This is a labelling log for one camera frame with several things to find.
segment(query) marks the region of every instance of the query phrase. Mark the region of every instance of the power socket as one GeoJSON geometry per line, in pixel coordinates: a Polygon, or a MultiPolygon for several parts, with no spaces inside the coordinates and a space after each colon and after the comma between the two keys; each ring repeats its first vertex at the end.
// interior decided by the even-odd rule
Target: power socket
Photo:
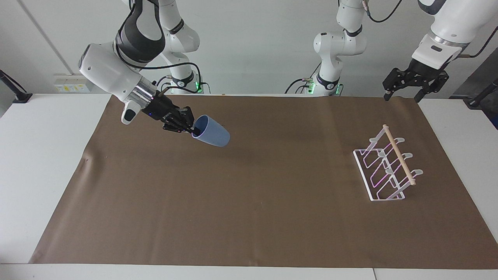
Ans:
{"type": "Polygon", "coordinates": [[[89,93],[94,86],[83,75],[55,75],[55,77],[54,86],[60,93],[89,93]]]}

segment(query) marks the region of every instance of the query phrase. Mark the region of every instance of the silver metal ring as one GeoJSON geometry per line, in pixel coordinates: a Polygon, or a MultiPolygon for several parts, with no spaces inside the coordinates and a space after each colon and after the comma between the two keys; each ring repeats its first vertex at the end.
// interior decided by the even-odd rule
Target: silver metal ring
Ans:
{"type": "Polygon", "coordinates": [[[149,80],[142,77],[135,88],[133,88],[130,95],[126,98],[126,101],[133,100],[143,109],[149,105],[150,101],[152,101],[155,91],[156,87],[152,85],[149,80]]]}
{"type": "Polygon", "coordinates": [[[450,47],[460,47],[462,49],[465,49],[470,44],[470,43],[455,43],[455,42],[445,40],[445,39],[437,36],[436,34],[434,34],[434,32],[432,32],[432,30],[429,31],[429,37],[431,37],[434,41],[436,41],[442,45],[450,46],[450,47]]]}

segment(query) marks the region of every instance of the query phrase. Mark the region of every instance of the brown table covering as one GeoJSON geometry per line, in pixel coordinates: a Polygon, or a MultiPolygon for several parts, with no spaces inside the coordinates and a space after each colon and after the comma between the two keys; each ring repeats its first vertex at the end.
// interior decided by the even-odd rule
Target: brown table covering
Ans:
{"type": "Polygon", "coordinates": [[[111,98],[31,263],[498,269],[493,236],[413,100],[172,100],[218,120],[229,145],[145,114],[122,125],[111,98]],[[403,201],[371,202],[352,153],[384,123],[424,170],[403,201]]]}

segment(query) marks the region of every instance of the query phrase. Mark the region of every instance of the green led light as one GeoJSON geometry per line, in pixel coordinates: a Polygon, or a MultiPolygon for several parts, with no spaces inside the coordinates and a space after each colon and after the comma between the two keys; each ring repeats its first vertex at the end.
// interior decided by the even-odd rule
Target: green led light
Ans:
{"type": "Polygon", "coordinates": [[[339,84],[337,85],[337,89],[336,89],[336,93],[335,95],[336,96],[341,96],[341,93],[342,93],[342,89],[344,88],[344,85],[343,84],[339,84]]]}
{"type": "Polygon", "coordinates": [[[197,92],[202,92],[202,88],[200,87],[198,82],[195,82],[195,87],[197,88],[197,92]]]}
{"type": "Polygon", "coordinates": [[[308,94],[313,94],[313,92],[315,91],[315,87],[316,87],[315,83],[311,82],[309,90],[308,90],[308,94]]]}

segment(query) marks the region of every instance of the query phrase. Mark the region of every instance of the wooden dowel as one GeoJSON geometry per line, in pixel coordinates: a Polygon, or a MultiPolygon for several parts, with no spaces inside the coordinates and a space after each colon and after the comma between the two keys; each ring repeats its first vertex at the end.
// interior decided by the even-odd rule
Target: wooden dowel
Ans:
{"type": "Polygon", "coordinates": [[[389,130],[389,127],[387,125],[383,125],[385,134],[387,135],[387,138],[389,138],[389,141],[391,142],[392,148],[394,149],[394,152],[398,156],[399,162],[401,163],[401,166],[403,167],[403,170],[405,171],[406,177],[408,177],[408,181],[410,181],[410,185],[414,186],[415,179],[411,175],[410,169],[408,169],[408,165],[406,165],[406,161],[403,158],[403,155],[399,151],[398,145],[396,145],[396,142],[394,141],[394,137],[392,137],[391,131],[389,130]]]}

